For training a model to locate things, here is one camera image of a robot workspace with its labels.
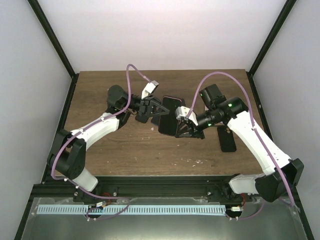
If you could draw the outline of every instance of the robotic arm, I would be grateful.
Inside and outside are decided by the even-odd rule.
[[[150,95],[156,90],[158,85],[156,81],[149,82],[143,89],[141,96],[131,95],[129,109],[136,112],[135,119],[137,121],[146,123],[150,117],[169,113],[169,110],[161,105],[159,99]],[[80,187],[91,192],[98,184],[98,180],[85,168],[86,151],[96,141],[122,128],[127,123],[131,115],[129,110],[105,120],[106,117],[122,110],[127,103],[128,93],[119,85],[112,86],[108,90],[107,110],[99,118],[81,128],[72,131],[62,129],[57,132],[47,160],[48,165],[50,167],[53,166],[53,162],[61,147],[71,136],[80,132],[68,146],[70,150],[67,151],[65,149],[62,152],[55,169]]]
[[[286,192],[285,185],[276,170],[276,166],[258,139],[251,123],[248,107],[239,97],[226,99],[216,84],[199,92],[208,108],[204,113],[189,117],[189,108],[181,106],[176,110],[176,118],[181,121],[176,138],[189,137],[204,139],[203,130],[217,123],[224,123],[234,131],[259,162],[262,172],[254,175],[237,175],[229,183],[229,191],[235,194],[259,194],[268,202],[273,202]],[[255,122],[254,126],[263,142],[273,154],[276,163],[286,176],[290,188],[294,188],[300,179],[304,165],[300,159],[292,160],[280,150]]]

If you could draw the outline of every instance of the wooden table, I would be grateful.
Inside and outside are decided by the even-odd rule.
[[[191,106],[200,80],[214,70],[148,70],[143,73],[158,86],[155,96],[163,95],[185,99]],[[254,117],[261,126],[254,97],[245,70],[223,70],[236,77],[249,94]],[[141,95],[146,81],[136,72],[130,72],[132,93]],[[215,75],[202,88],[216,83],[227,97],[239,96],[245,102],[240,88],[228,77]],[[73,130],[95,120],[107,109],[107,92],[112,85],[127,89],[125,71],[83,71],[72,98],[65,129]],[[194,111],[201,113],[204,103],[198,97]],[[121,129],[106,135],[86,153],[86,168],[94,175],[108,176],[168,176],[168,175],[233,175],[257,174],[262,170],[245,144],[234,134],[236,152],[221,151],[217,128],[204,131],[205,139],[174,138],[160,134],[150,123],[143,124],[131,116]]]

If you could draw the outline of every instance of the gray floor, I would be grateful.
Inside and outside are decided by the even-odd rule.
[[[259,207],[260,203],[248,202],[243,215],[251,215]],[[90,222],[87,222],[82,215],[30,215],[22,239],[303,240],[307,238],[299,215],[284,203],[276,201],[265,204],[258,216],[238,222],[229,221],[224,216],[198,215],[123,215]]]

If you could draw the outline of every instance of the purple cable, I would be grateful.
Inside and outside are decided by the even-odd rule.
[[[79,136],[82,132],[88,130],[88,129],[91,128],[92,126],[94,126],[94,125],[96,125],[96,124],[98,124],[98,123],[100,123],[100,122],[102,122],[102,121],[105,121],[105,120],[107,120],[107,119],[110,119],[110,118],[112,118],[112,117],[115,117],[115,116],[117,116],[117,115],[119,115],[119,114],[121,114],[121,113],[123,113],[124,111],[127,110],[127,108],[128,108],[129,105],[130,105],[130,102],[131,102],[131,85],[130,85],[130,76],[129,76],[129,68],[130,68],[130,67],[132,67],[134,70],[136,70],[137,73],[138,73],[140,76],[142,76],[145,80],[147,80],[148,82],[150,82],[150,79],[147,78],[145,75],[143,75],[134,65],[128,64],[128,65],[126,66],[125,74],[126,74],[126,81],[127,81],[127,86],[128,86],[128,101],[127,101],[126,106],[125,106],[122,110],[120,110],[120,111],[118,111],[118,112],[116,112],[116,113],[114,113],[114,114],[112,114],[112,115],[110,115],[110,116],[107,116],[107,117],[105,117],[104,119],[101,119],[101,118],[100,118],[100,119],[97,119],[96,121],[92,122],[91,124],[89,124],[88,126],[86,126],[85,128],[83,128],[83,129],[82,129],[83,131],[77,132],[75,135],[73,135],[72,137],[70,137],[70,138],[63,144],[63,146],[60,148],[60,150],[59,150],[59,152],[57,153],[57,155],[56,155],[56,157],[55,157],[55,159],[54,159],[54,161],[53,161],[53,164],[52,164],[51,177],[52,177],[54,180],[62,180],[62,179],[65,179],[65,177],[56,177],[56,175],[55,175],[55,170],[56,170],[57,162],[58,162],[61,154],[63,153],[63,151],[66,149],[66,147],[67,147],[77,136]],[[70,179],[68,179],[68,180],[69,180],[69,182],[71,182],[71,183],[74,184],[75,186],[78,186],[74,181],[72,181],[72,180],[70,180]],[[93,193],[85,190],[83,187],[80,187],[80,186],[79,186],[79,189],[82,190],[84,193],[88,194],[89,196],[94,197],[94,198],[97,198],[97,199],[107,199],[107,200],[109,200],[109,199],[124,199],[124,200],[128,200],[128,204],[127,204],[127,206],[126,206],[124,209],[122,209],[121,211],[117,212],[117,213],[114,214],[114,215],[111,215],[111,216],[108,216],[108,217],[105,217],[105,218],[102,218],[102,219],[110,219],[110,218],[113,218],[113,217],[118,216],[119,214],[123,213],[126,209],[128,209],[129,204],[130,204],[130,203],[129,203],[129,199],[126,198],[126,197],[98,196],[98,195],[95,195],[95,194],[93,194]]]
[[[248,220],[248,219],[252,219],[252,218],[254,218],[255,216],[257,216],[261,211],[262,211],[262,209],[264,208],[264,206],[265,206],[265,203],[266,203],[266,201],[265,200],[262,200],[262,204],[261,204],[261,207],[259,208],[259,210],[258,211],[256,211],[256,213],[254,213],[254,214],[252,214],[252,215],[250,215],[250,216],[246,216],[246,217],[242,217],[242,218],[238,218],[238,221],[239,220]]]
[[[245,96],[245,99],[246,99],[246,102],[248,104],[248,108],[249,108],[249,114],[250,114],[250,121],[251,121],[251,125],[252,125],[252,129],[254,130],[257,138],[260,140],[262,146],[264,147],[265,151],[268,153],[268,155],[270,156],[276,170],[279,172],[280,176],[281,176],[281,179],[283,181],[283,184],[285,186],[285,189],[288,193],[288,196],[290,198],[290,206],[294,206],[295,205],[295,200],[294,200],[294,197],[292,195],[292,192],[291,192],[291,189],[290,189],[290,186],[288,184],[288,181],[284,175],[284,173],[282,172],[281,168],[279,167],[277,161],[275,160],[275,158],[273,157],[273,155],[271,154],[271,152],[269,151],[267,145],[265,144],[265,142],[263,141],[263,139],[261,138],[260,134],[258,133],[257,129],[254,128],[255,126],[255,119],[254,119],[254,115],[253,115],[253,111],[252,111],[252,106],[251,106],[251,102],[250,102],[250,99],[249,99],[249,96],[245,90],[245,88],[241,85],[241,83],[232,75],[226,73],[226,72],[223,72],[223,71],[214,71],[214,72],[211,72],[209,74],[207,74],[199,83],[198,87],[196,88],[196,91],[195,91],[195,94],[194,94],[194,97],[193,97],[193,101],[192,101],[192,105],[191,105],[191,108],[188,112],[188,114],[186,115],[186,117],[188,118],[191,113],[193,112],[194,110],[194,107],[195,107],[195,103],[196,103],[196,100],[197,100],[197,96],[198,96],[198,93],[199,93],[199,90],[201,88],[201,85],[204,83],[204,81],[209,78],[210,76],[212,75],[216,75],[216,74],[220,74],[220,75],[225,75],[229,78],[231,78],[233,81],[235,81],[235,83],[241,88],[244,96]]]

